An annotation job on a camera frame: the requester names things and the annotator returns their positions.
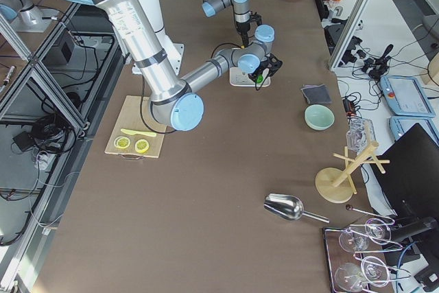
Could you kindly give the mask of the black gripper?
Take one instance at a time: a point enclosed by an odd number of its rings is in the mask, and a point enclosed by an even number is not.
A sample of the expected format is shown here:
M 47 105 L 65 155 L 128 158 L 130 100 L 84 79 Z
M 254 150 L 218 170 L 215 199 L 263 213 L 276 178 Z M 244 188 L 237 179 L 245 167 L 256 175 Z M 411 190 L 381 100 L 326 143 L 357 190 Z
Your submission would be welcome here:
M 270 54 L 253 73 L 248 74 L 248 78 L 253 82 L 259 81 L 259 75 L 265 73 L 265 77 L 272 77 L 283 65 L 283 61 L 279 60 L 275 55 Z
M 261 25 L 262 16 L 253 11 L 248 11 L 245 14 L 235 14 L 235 29 L 241 37 L 242 47 L 248 46 L 248 32 L 252 23 Z

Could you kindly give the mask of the spare robot base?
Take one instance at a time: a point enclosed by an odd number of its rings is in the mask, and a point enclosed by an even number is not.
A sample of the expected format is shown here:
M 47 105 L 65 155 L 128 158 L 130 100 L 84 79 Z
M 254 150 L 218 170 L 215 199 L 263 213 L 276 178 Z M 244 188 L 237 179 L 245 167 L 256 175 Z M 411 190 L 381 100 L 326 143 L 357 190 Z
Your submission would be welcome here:
M 43 33 L 49 26 L 32 0 L 1 0 L 1 15 L 16 32 Z

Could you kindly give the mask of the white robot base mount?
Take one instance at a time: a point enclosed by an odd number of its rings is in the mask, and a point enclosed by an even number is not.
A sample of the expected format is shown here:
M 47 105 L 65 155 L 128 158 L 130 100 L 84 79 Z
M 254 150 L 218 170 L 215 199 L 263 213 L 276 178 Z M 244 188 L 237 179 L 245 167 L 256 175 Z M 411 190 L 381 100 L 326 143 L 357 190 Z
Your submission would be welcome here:
M 176 75 L 179 74 L 182 62 L 182 55 L 184 53 L 184 45 L 173 43 L 168 37 L 163 23 L 163 15 L 161 10 L 160 0 L 139 0 L 151 26 L 157 36 L 161 46 L 167 54 L 172 69 Z

